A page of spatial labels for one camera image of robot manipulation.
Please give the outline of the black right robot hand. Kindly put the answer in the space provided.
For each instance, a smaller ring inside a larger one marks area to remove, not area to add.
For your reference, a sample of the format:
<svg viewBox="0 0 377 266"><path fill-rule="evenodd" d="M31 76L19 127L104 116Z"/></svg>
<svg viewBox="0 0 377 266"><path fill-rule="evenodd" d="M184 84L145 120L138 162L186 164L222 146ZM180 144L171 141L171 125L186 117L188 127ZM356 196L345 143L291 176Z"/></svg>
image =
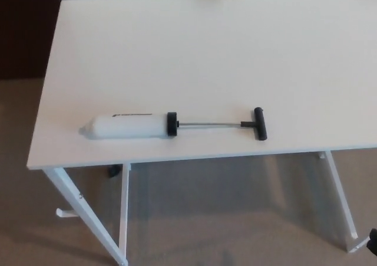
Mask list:
<svg viewBox="0 0 377 266"><path fill-rule="evenodd" d="M377 255L377 229L371 229L369 233L369 241L366 244L368 250L374 255Z"/></svg>

